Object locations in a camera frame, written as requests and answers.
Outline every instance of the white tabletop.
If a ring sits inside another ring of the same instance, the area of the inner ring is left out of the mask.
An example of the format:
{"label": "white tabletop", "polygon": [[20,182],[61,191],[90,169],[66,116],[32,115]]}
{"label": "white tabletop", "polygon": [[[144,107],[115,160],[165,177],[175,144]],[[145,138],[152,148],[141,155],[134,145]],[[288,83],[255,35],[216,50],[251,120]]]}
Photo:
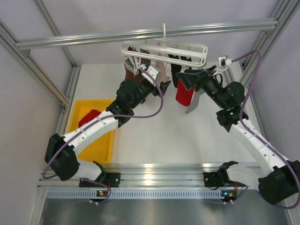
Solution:
{"label": "white tabletop", "polygon": [[[71,112],[74,102],[80,99],[115,99],[124,78],[123,64],[83,65]],[[163,110],[156,117],[131,119],[116,130],[111,163],[255,162],[219,125],[216,112],[220,109],[206,94],[200,97],[196,110],[185,114],[186,107],[175,100],[176,91],[170,84]],[[135,115],[152,114],[159,104],[159,97],[148,96],[144,104],[134,109]]]}

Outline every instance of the metal floor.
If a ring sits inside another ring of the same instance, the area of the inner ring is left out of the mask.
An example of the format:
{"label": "metal floor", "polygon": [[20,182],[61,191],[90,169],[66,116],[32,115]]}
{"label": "metal floor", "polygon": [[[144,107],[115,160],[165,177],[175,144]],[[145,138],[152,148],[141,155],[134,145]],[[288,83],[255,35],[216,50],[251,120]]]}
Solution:
{"label": "metal floor", "polygon": [[78,200],[47,199],[40,225],[290,225],[286,211],[248,191],[234,205],[202,200],[111,200],[95,206]]}

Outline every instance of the red cloth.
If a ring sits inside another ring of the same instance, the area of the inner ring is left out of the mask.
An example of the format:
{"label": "red cloth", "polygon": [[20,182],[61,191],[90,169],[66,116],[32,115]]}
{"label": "red cloth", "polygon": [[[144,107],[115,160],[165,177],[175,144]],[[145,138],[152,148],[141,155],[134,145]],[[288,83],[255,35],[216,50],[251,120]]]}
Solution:
{"label": "red cloth", "polygon": [[88,114],[86,114],[78,123],[78,128],[83,126],[84,124],[90,122],[92,119],[100,115],[101,112],[99,112],[96,109],[92,109]]}
{"label": "red cloth", "polygon": [[194,87],[191,90],[186,90],[181,80],[178,80],[176,100],[180,104],[184,106],[189,106],[192,101],[193,93]]}

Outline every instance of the yellow tray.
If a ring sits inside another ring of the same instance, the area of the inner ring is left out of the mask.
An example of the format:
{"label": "yellow tray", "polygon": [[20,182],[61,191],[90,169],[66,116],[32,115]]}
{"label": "yellow tray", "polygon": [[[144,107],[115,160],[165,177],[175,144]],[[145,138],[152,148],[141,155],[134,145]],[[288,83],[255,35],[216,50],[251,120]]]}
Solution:
{"label": "yellow tray", "polygon": [[[79,121],[92,109],[103,112],[113,100],[77,100],[72,112],[68,132],[78,128]],[[108,164],[111,161],[114,131],[101,136],[86,147],[78,156],[85,161],[96,161],[100,164]]]}

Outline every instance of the white wall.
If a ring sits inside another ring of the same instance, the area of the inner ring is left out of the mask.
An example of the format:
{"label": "white wall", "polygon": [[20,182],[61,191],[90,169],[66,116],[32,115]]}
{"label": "white wall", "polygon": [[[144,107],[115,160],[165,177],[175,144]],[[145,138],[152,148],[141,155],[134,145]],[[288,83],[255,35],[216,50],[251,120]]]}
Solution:
{"label": "white wall", "polygon": [[[53,36],[33,0],[2,0],[0,19],[18,39]],[[36,49],[31,55],[66,93],[72,67],[60,48]]]}
{"label": "white wall", "polygon": [[272,144],[300,160],[300,11],[262,64],[255,95]]}
{"label": "white wall", "polygon": [[0,218],[23,225],[31,211],[58,102],[0,44]]}
{"label": "white wall", "polygon": [[[44,0],[62,35],[222,23],[269,17],[276,0]],[[208,61],[233,59],[252,47],[259,32],[180,37],[204,43]],[[70,51],[78,64],[121,63],[121,42],[78,45]]]}

